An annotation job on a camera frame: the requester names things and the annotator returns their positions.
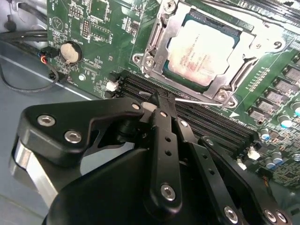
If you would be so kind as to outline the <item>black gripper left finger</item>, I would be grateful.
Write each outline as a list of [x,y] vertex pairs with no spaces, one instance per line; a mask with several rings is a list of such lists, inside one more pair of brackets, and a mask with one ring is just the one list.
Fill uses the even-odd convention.
[[172,218],[182,207],[178,136],[161,94],[142,104],[124,97],[28,107],[20,116],[14,162],[50,207],[71,182],[125,153],[146,150],[144,206],[154,218]]

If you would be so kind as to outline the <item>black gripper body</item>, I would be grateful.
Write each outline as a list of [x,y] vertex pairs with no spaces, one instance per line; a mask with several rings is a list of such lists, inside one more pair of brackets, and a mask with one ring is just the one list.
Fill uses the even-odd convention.
[[134,150],[64,187],[52,202],[46,225],[216,225],[217,218],[199,180],[180,163],[182,207],[166,221],[144,206],[149,152]]

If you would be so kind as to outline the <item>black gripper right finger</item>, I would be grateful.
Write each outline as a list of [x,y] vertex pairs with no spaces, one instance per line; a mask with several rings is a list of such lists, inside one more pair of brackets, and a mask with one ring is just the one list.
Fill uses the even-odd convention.
[[267,182],[243,170],[209,136],[196,139],[191,127],[179,119],[172,94],[161,94],[161,106],[172,119],[180,145],[189,154],[208,197],[208,217],[214,225],[290,225]]

